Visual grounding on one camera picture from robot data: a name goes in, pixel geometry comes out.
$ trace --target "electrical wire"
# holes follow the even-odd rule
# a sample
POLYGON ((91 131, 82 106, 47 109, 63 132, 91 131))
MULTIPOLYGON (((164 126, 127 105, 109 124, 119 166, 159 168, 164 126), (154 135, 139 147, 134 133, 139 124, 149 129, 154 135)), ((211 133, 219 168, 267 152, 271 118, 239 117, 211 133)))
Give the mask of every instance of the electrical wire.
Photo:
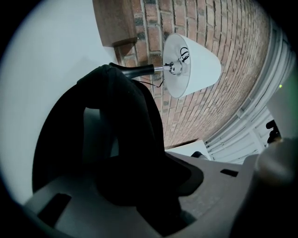
POLYGON ((154 84, 151 84, 151 83, 147 83, 147 82, 144 82, 144 81, 140 81, 140 83, 149 84, 149 85, 152 85, 153 87, 161 87, 161 85, 163 84, 163 82, 164 82, 164 79, 162 80, 162 82, 160 83, 160 85, 157 86, 157 85, 154 85, 154 84))
MULTIPOLYGON (((181 61, 184 63, 185 60, 187 60, 187 59, 189 58, 189 56, 190 56, 190 53, 189 53, 189 51, 188 51, 188 48, 187 48, 187 47, 182 47, 182 48, 180 49, 180 57, 179 57, 178 60, 182 59, 181 61)), ((162 82, 160 83, 160 85, 157 86, 157 85, 154 85, 154 84, 151 84, 151 83, 147 83, 147 82, 144 82, 144 81, 140 81, 140 83, 149 84, 149 85, 152 85, 153 87, 161 87, 162 84, 163 84, 163 82, 164 82, 164 79, 162 80, 162 82)))
POLYGON ((188 51, 188 48, 187 48, 187 47, 182 47, 182 48, 180 49, 180 57, 179 57, 179 59, 182 58, 181 61, 184 63, 185 60, 187 60, 187 59, 189 58, 189 56, 190 56, 190 53, 189 53, 189 51, 188 51))

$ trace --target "red brick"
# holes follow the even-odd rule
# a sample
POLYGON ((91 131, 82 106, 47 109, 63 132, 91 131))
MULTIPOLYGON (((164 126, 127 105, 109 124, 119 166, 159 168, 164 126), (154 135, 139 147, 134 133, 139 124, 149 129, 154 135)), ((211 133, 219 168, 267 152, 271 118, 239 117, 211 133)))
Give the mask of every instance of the red brick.
POLYGON ((205 12, 206 12, 205 0, 197 0, 197 12, 201 16, 205 15, 205 12))
POLYGON ((170 11, 171 10, 171 0, 159 0, 160 10, 170 11))
POLYGON ((193 41, 196 41, 196 21, 192 18, 188 19, 187 37, 193 41))
POLYGON ((161 54, 151 54, 150 59, 151 59, 151 64, 153 64, 154 66, 162 66, 161 54))
POLYGON ((140 64, 148 63, 148 56, 147 56, 147 44, 145 41, 137 41, 135 44, 136 48, 136 55, 140 64))
POLYGON ((222 17, 228 17, 227 2, 221 1, 222 17))
POLYGON ((193 96, 193 93, 186 96, 186 99, 184 101, 184 106, 187 106, 188 107, 190 105, 192 96, 193 96))
MULTIPOLYGON (((254 1, 207 0, 208 14, 206 12, 206 0, 173 0, 173 8, 172 0, 144 0, 145 12, 143 13, 145 13, 145 17, 152 16, 155 17, 155 20, 157 19, 156 3, 159 4, 162 11, 160 15, 161 25, 149 24, 149 26, 159 30, 158 34, 155 35, 156 39, 165 40, 173 30, 182 35, 187 33, 188 37, 194 39, 195 37, 191 35, 193 31, 188 26, 193 28, 192 19, 195 19, 197 42, 205 45, 205 40, 207 40, 206 47, 215 54, 217 53, 221 61, 222 74, 215 85, 188 95, 179 101, 170 97, 165 85, 154 89, 153 86, 145 85, 149 90, 152 90, 157 104, 160 105, 165 146, 190 139, 206 139, 229 120, 253 87, 266 57, 270 33, 268 17, 261 8, 256 7, 254 1), (195 7, 190 7, 192 3, 197 4, 197 14, 195 13, 195 15, 192 11, 192 8, 195 7), (147 4, 153 4, 152 9, 149 9, 147 4), (177 7, 183 9, 183 12, 180 12, 183 16, 183 19, 180 19, 182 22, 180 25, 177 25, 178 19, 175 19, 177 7)), ((148 42, 150 40, 146 39, 147 34, 144 31, 141 14, 141 8, 139 8, 139 13, 135 13, 139 42, 132 50, 119 52, 119 49, 115 49, 118 60, 129 66, 134 65, 134 55, 138 59, 137 65, 144 65, 148 62, 159 64, 161 62, 160 55, 156 53, 156 50, 152 50, 152 47, 148 46, 150 51, 154 52, 147 52, 146 40, 148 42), (139 62, 142 55, 145 60, 139 62)), ((161 82, 161 76, 161 74, 143 76, 140 77, 140 80, 158 84, 161 82)))
POLYGON ((212 50, 213 46, 213 35, 214 35, 214 30, 212 27, 208 26, 207 27, 207 41, 206 41, 206 48, 208 50, 212 50))
POLYGON ((157 8, 156 4, 145 4, 147 24, 157 24, 157 8))
POLYGON ((212 7, 207 7, 207 22, 214 26, 214 10, 212 7))
POLYGON ((132 58, 125 59, 125 66, 136 67, 135 59, 132 59, 132 58))
POLYGON ((118 64, 122 66, 122 61, 121 61, 119 47, 115 47, 114 48, 114 51, 115 51, 115 55, 116 55, 118 64))
POLYGON ((163 40, 173 33, 173 18, 171 14, 162 13, 163 40))
POLYGON ((148 27, 149 48, 151 51, 160 50, 159 29, 155 26, 148 27))
POLYGON ((177 101, 178 101, 178 99, 171 98, 170 107, 171 107, 171 108, 176 107, 176 105, 177 105, 177 101))
POLYGON ((175 25, 185 26, 184 4, 182 0, 174 0, 175 25))
POLYGON ((213 0, 206 0, 206 3, 209 4, 210 6, 213 6, 213 0))
POLYGON ((180 117, 180 113, 175 113, 173 121, 178 121, 180 117))
POLYGON ((196 0, 186 0, 187 16, 196 19, 196 0))
POLYGON ((202 46, 205 46, 205 34, 197 34, 197 43, 199 43, 202 46))
MULTIPOLYGON (((146 83, 152 83, 151 80, 150 80, 150 75, 144 75, 144 76, 141 76, 140 77, 140 81, 142 82, 146 82, 146 83)), ((149 84, 144 84, 148 89, 151 90, 151 85, 149 84)))
POLYGON ((126 55, 132 55, 134 53, 134 45, 133 44, 126 44, 123 46, 119 46, 121 55, 124 57, 126 55))
POLYGON ((213 47, 212 47, 212 53, 217 55, 218 53, 218 48, 219 48, 219 42, 217 40, 213 41, 213 47))
POLYGON ((175 33, 180 35, 185 35, 185 28, 184 27, 175 27, 175 33))
POLYGON ((215 28, 214 28, 214 37, 220 39, 221 33, 221 7, 220 2, 215 2, 215 28))
POLYGON ((154 98, 155 104, 157 106, 157 109, 160 111, 161 107, 162 107, 162 103, 161 103, 161 97, 159 98, 154 98))
POLYGON ((222 24, 222 34, 226 35, 228 31, 228 19, 222 16, 221 24, 222 24))
POLYGON ((198 16, 198 27, 197 30, 199 33, 204 34, 206 33, 206 18, 205 16, 198 16))
POLYGON ((225 39, 226 39, 225 35, 222 35, 220 38, 219 50, 218 50, 218 54, 217 54, 217 57, 219 58, 220 61, 222 61, 223 55, 224 55, 225 39))
POLYGON ((227 7, 228 7, 228 10, 229 10, 230 12, 233 11, 232 0, 227 0, 227 7))
POLYGON ((141 0, 132 0, 131 5, 132 5, 134 14, 142 13, 141 0))
MULTIPOLYGON (((160 85, 162 81, 161 80, 156 80, 154 81, 154 85, 160 85)), ((153 92, 155 97, 160 97, 162 95, 162 88, 161 87, 153 87, 153 92)))

